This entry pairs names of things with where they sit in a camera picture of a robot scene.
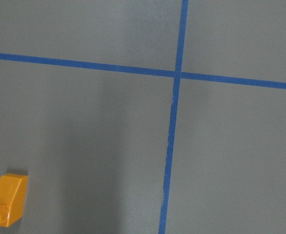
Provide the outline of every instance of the blue tape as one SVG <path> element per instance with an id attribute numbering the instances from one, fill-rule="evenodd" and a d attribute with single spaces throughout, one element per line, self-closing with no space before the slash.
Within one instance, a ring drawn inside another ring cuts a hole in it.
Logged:
<path id="1" fill-rule="evenodd" d="M 166 167 L 164 171 L 164 180 L 163 180 L 163 202 L 160 210 L 160 221 L 159 221 L 159 232 L 158 232 L 159 234 L 166 233 L 166 225 L 167 225 L 176 117 L 177 117 L 178 98 L 179 98 L 179 90 L 181 83 L 181 71 L 183 63 L 184 41 L 185 41 L 185 31 L 186 31 L 186 21 L 187 21 L 187 8 L 188 8 L 188 0 L 183 0 L 178 42 L 177 42 L 177 51 L 176 51 L 176 61 L 175 61 L 176 76 L 174 77 L 174 83 L 173 83 L 173 100 L 171 105 Z"/>
<path id="2" fill-rule="evenodd" d="M 74 60 L 42 58 L 42 57 L 12 55 L 12 54 L 2 54 L 2 53 L 0 53 L 0 59 L 9 60 L 9 61 L 31 62 L 31 63 L 39 63 L 39 64 L 66 66 L 66 67 L 78 67 L 78 68 L 86 68 L 86 69 L 113 71 L 113 72 L 125 72 L 125 73 L 134 73 L 134 74 L 161 76 L 161 77 L 174 77 L 176 73 L 174 71 L 166 71 L 166 70 L 159 70 L 159 69 L 119 66 L 119 65 L 95 63 L 95 62 L 82 62 L 82 61 L 74 61 Z"/>
<path id="3" fill-rule="evenodd" d="M 259 79 L 223 77 L 223 76 L 204 75 L 204 74 L 195 74 L 187 72 L 182 72 L 181 78 L 214 81 L 214 82 L 230 83 L 230 84 L 244 84 L 244 85 L 260 86 L 260 87 L 268 87 L 276 89 L 286 89 L 286 83 L 284 82 L 259 80 Z"/>

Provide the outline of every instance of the vertical blue line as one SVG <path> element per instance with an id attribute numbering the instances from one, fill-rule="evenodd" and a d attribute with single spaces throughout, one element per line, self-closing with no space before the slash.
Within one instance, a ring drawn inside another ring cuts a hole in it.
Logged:
<path id="1" fill-rule="evenodd" d="M 174 149 L 174 137 L 175 137 L 179 90 L 180 90 L 180 83 L 181 83 L 181 71 L 182 71 L 182 62 L 183 62 L 186 21 L 187 21 L 187 8 L 188 8 L 188 0 L 183 0 L 181 17 L 180 17 L 180 25 L 179 25 L 177 51 L 176 51 L 175 76 L 174 76 L 173 92 L 172 92 L 173 98 L 172 98 L 171 113 L 170 113 L 170 126 L 169 126 L 169 135 L 168 135 L 166 167 L 164 171 L 164 180 L 163 180 L 163 202 L 162 202 L 161 211 L 160 211 L 159 234 L 166 233 L 171 171 L 172 171 L 172 159 L 173 159 L 173 149 Z"/>

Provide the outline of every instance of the orange block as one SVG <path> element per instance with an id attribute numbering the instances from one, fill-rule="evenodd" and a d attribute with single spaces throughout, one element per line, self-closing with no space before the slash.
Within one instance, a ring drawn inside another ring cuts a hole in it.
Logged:
<path id="1" fill-rule="evenodd" d="M 22 217 L 28 176 L 6 174 L 0 178 L 0 226 L 8 227 Z"/>

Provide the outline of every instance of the gray surface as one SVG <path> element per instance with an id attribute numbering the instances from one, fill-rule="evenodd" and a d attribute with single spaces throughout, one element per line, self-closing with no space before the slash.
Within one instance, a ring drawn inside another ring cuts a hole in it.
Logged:
<path id="1" fill-rule="evenodd" d="M 0 52 L 174 70 L 181 0 L 0 0 Z"/>
<path id="2" fill-rule="evenodd" d="M 286 233 L 286 91 L 182 80 L 168 234 Z"/>
<path id="3" fill-rule="evenodd" d="M 191 0 L 183 71 L 286 82 L 286 0 Z"/>
<path id="4" fill-rule="evenodd" d="M 172 81 L 0 61 L 0 176 L 29 175 L 0 234 L 157 233 Z"/>

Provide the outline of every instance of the gray floor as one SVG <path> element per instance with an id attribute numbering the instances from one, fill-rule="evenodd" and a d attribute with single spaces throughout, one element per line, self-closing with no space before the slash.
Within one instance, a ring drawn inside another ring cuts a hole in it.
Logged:
<path id="1" fill-rule="evenodd" d="M 0 53 L 174 70 L 181 0 L 0 0 Z M 182 72 L 286 82 L 286 0 L 190 0 Z M 0 234 L 156 234 L 173 79 L 0 60 Z M 286 234 L 286 90 L 181 80 L 168 234 Z"/>

